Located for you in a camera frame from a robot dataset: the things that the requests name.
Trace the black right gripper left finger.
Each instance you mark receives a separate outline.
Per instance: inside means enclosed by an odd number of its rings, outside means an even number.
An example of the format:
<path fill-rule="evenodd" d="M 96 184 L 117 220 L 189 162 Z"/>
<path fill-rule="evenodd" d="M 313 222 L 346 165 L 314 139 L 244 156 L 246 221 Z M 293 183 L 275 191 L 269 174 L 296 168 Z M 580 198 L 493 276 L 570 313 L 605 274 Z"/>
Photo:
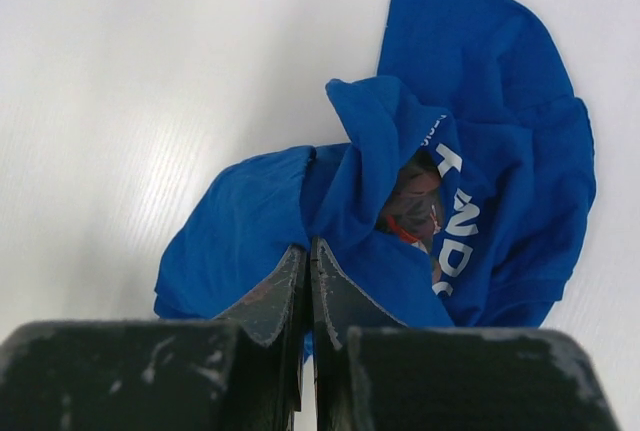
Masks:
<path fill-rule="evenodd" d="M 5 430 L 289 430 L 306 253 L 211 320 L 39 321 L 1 346 Z"/>

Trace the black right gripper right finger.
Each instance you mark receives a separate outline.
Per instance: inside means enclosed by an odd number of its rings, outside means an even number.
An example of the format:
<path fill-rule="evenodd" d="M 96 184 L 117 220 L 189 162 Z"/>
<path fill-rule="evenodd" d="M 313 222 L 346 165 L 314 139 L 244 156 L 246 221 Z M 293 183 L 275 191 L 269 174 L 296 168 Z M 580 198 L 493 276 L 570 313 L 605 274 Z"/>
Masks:
<path fill-rule="evenodd" d="M 405 326 L 325 240 L 310 258 L 321 430 L 614 430 L 589 356 L 532 328 Z"/>

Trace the royal blue printed t-shirt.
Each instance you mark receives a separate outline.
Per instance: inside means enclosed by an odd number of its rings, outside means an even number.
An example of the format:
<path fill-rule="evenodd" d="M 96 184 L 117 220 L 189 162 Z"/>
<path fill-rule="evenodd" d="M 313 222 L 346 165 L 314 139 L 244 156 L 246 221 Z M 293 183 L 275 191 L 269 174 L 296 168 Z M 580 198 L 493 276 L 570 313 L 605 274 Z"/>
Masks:
<path fill-rule="evenodd" d="M 514 0 L 391 0 L 376 75 L 326 93 L 347 141 L 222 171 L 161 258 L 155 313 L 211 319 L 320 237 L 406 325 L 540 325 L 596 194 L 543 23 Z"/>

